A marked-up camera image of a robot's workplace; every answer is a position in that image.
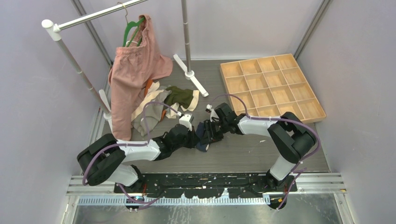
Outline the navy underwear cream waistband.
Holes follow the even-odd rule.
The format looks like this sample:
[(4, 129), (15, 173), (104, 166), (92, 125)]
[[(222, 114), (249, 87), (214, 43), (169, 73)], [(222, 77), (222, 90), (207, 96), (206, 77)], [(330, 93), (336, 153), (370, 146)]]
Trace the navy underwear cream waistband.
[(197, 137), (197, 143), (195, 145), (195, 148), (198, 151), (201, 152), (207, 152), (208, 148), (209, 148), (209, 143), (202, 143), (201, 140), (203, 140), (206, 136), (206, 129), (205, 129), (205, 125), (203, 122), (199, 122), (196, 130), (195, 130), (195, 135)]

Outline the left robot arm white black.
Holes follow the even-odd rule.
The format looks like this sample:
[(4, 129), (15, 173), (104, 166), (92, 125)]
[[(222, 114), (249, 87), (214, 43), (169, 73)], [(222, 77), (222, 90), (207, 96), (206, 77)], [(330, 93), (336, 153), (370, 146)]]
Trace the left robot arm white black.
[(83, 185), (96, 186), (110, 181), (137, 193), (143, 188), (143, 180), (138, 168), (127, 163), (167, 159), (180, 148), (194, 148), (202, 136), (202, 131), (181, 124), (149, 141), (124, 141), (111, 133), (105, 134), (77, 156), (83, 171)]

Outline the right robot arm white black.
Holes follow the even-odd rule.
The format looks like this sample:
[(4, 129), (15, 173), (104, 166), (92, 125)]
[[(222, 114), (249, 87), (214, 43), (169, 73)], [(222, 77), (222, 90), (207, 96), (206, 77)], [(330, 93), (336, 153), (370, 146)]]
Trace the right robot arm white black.
[(280, 154), (266, 173), (267, 186), (273, 191), (285, 186), (289, 173), (319, 143), (318, 135), (292, 112), (277, 117), (257, 117), (246, 113), (237, 115), (227, 103), (215, 108), (207, 105), (206, 111), (210, 113), (210, 118), (204, 121), (201, 144), (220, 141), (226, 133), (261, 135), (272, 139)]

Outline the olive green underwear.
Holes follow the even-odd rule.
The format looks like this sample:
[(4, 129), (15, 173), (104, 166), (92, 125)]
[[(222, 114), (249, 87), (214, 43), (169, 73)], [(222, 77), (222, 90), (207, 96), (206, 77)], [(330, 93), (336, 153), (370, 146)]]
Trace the olive green underwear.
[(183, 111), (194, 111), (198, 105), (200, 92), (198, 90), (180, 89), (176, 86), (170, 86), (165, 89), (170, 94), (164, 100), (164, 103), (171, 106), (178, 103)]

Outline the orange underwear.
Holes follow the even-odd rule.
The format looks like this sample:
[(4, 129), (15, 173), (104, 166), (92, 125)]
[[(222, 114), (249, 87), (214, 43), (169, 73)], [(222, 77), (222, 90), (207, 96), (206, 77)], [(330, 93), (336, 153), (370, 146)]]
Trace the orange underwear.
[(144, 97), (146, 97), (152, 90), (151, 90), (151, 86), (153, 85), (153, 79), (149, 79), (146, 82), (146, 86), (144, 89)]

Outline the wooden compartment tray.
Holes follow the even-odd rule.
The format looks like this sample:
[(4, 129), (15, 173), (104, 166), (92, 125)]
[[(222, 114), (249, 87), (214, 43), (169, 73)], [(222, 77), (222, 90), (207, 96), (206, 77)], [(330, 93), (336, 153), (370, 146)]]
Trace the wooden compartment tray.
[(292, 54), (222, 63), (220, 72), (237, 114), (274, 117), (292, 112), (306, 124), (326, 118)]

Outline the pink trousers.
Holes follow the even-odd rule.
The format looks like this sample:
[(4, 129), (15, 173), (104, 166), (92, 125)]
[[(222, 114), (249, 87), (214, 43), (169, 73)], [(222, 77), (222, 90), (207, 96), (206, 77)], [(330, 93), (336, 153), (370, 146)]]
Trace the pink trousers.
[(131, 139), (131, 115), (143, 101), (146, 82), (168, 77), (172, 69), (171, 58), (160, 51), (150, 16), (142, 14), (137, 22), (128, 23), (108, 75), (115, 138)]

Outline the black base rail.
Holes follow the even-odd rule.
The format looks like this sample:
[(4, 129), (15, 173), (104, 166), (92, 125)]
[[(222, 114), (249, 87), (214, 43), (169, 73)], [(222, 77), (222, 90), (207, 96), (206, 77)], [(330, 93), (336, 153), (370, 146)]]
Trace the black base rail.
[(273, 188), (261, 173), (146, 173), (124, 191), (151, 198), (219, 198), (224, 193), (230, 198), (259, 198), (266, 192), (296, 192), (293, 180), (288, 176), (281, 186)]

